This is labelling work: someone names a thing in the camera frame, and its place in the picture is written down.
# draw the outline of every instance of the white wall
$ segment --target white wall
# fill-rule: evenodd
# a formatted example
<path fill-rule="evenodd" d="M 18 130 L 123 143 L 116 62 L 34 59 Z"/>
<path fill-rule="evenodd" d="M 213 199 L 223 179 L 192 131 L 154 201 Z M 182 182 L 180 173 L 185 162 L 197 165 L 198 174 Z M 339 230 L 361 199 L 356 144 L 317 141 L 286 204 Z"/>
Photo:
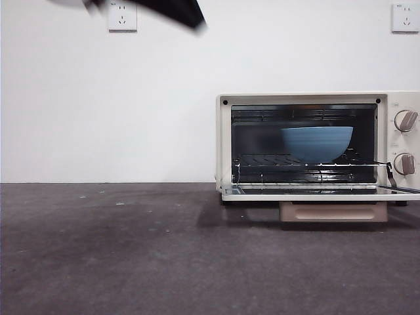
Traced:
<path fill-rule="evenodd" d="M 219 93 L 418 90 L 420 35 L 391 34 L 391 3 L 201 0 L 196 35 L 2 0 L 1 180 L 213 181 Z"/>

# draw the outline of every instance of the outlet socket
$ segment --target outlet socket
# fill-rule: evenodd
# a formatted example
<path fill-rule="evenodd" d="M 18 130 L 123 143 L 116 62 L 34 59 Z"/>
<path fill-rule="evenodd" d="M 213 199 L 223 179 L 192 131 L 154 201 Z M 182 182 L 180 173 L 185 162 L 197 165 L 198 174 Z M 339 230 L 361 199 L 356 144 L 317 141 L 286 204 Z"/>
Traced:
<path fill-rule="evenodd" d="M 418 33 L 420 31 L 420 4 L 393 5 L 392 31 L 394 33 Z"/>
<path fill-rule="evenodd" d="M 137 32 L 137 6 L 125 1 L 109 0 L 108 29 L 110 32 Z"/>

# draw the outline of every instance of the oven frame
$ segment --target oven frame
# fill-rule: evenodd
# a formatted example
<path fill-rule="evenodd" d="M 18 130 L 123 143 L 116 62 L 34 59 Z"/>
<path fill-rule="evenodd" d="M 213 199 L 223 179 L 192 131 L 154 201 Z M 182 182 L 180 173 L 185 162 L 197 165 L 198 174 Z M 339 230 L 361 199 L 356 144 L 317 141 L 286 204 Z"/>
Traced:
<path fill-rule="evenodd" d="M 232 132 L 231 107 L 233 105 L 281 104 L 377 104 L 375 120 L 375 161 L 393 161 L 392 138 L 395 128 L 390 127 L 395 112 L 420 106 L 420 92 L 333 92 L 333 93 L 283 93 L 283 94 L 222 94 L 217 97 L 217 170 L 216 188 L 223 201 L 408 201 L 420 200 L 420 174 L 404 177 L 394 173 L 397 184 L 404 188 L 391 188 L 386 168 L 375 168 L 376 183 L 357 184 L 236 184 L 232 182 Z M 264 194 L 261 189 L 271 188 L 334 189 L 377 188 L 384 194 Z M 257 189 L 258 194 L 244 194 L 242 188 Z"/>

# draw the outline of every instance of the blue bowl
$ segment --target blue bowl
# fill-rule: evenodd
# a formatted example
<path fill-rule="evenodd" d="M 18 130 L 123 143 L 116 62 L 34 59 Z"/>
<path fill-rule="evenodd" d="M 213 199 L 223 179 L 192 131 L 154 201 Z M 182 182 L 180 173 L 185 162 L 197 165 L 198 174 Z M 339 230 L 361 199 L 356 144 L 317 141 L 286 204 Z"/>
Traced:
<path fill-rule="evenodd" d="M 341 156 L 352 138 L 353 127 L 282 129 L 289 153 L 305 163 L 326 163 Z"/>

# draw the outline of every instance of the control panel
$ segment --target control panel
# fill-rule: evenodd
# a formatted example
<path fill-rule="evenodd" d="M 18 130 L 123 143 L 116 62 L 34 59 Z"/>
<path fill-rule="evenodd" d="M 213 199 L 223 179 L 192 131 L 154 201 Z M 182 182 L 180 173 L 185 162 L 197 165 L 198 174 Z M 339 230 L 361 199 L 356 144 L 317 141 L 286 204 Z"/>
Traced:
<path fill-rule="evenodd" d="M 397 185 L 420 190 L 420 93 L 388 96 L 388 161 Z"/>

